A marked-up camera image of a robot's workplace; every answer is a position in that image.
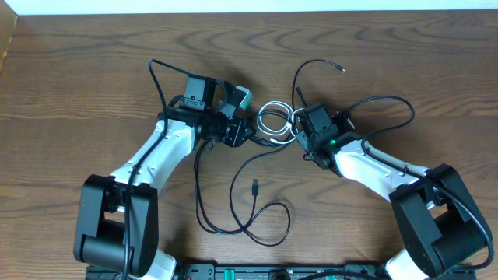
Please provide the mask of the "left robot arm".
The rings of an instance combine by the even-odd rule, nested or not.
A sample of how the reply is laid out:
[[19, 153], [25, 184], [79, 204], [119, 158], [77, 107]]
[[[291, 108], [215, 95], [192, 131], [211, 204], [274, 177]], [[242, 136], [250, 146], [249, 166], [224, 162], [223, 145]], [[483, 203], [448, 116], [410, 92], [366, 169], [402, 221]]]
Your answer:
[[158, 194], [200, 140], [238, 147], [254, 135], [254, 127], [237, 116], [252, 99], [243, 86], [188, 75], [184, 94], [164, 106], [137, 153], [110, 175], [86, 179], [74, 258], [122, 279], [171, 279], [177, 262], [158, 247]]

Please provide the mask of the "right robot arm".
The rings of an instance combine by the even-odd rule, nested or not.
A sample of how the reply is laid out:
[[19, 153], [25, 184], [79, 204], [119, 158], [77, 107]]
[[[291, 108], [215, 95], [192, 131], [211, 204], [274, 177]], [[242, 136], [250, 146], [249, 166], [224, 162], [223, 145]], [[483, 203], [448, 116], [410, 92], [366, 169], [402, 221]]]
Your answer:
[[404, 243], [384, 266], [390, 279], [439, 278], [476, 271], [462, 262], [482, 249], [493, 260], [493, 235], [461, 176], [452, 166], [412, 165], [374, 148], [356, 133], [349, 114], [331, 116], [318, 103], [297, 111], [304, 159], [354, 180], [386, 199]]

